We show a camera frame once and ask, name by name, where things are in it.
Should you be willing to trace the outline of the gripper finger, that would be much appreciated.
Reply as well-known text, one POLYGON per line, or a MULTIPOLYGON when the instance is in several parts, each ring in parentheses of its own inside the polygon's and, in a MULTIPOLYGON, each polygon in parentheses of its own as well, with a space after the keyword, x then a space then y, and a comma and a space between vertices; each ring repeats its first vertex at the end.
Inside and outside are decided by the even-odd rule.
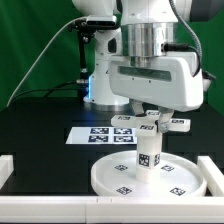
POLYGON ((136 117, 144 117, 145 116, 143 103, 141 101, 131 99, 130 103, 131 103, 133 113, 136 117))
POLYGON ((159 118, 157 127, 161 133, 166 133, 169 131, 169 122, 173 114, 174 114, 173 109, 159 108, 159 118))

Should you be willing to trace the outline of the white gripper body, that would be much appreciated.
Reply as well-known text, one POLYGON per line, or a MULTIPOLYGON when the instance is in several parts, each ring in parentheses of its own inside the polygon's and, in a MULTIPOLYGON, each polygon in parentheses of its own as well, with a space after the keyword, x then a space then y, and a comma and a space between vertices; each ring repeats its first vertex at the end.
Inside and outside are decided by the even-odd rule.
POLYGON ((109 62, 112 92, 176 111, 198 109, 203 103, 202 73, 195 54, 168 54, 136 67, 129 57, 113 56, 109 62))

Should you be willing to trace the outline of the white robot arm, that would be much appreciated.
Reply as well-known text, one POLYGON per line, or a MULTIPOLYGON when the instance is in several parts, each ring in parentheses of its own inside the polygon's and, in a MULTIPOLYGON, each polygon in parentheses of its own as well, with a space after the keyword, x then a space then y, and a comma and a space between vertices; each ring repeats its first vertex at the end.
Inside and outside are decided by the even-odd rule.
POLYGON ((224 0, 72 0, 84 14, 78 28, 96 38, 95 70, 85 102, 96 107, 143 103, 159 107, 157 127, 169 130, 176 111, 203 102, 212 78, 201 69, 202 48, 175 41, 175 26, 208 21, 224 9, 224 0))

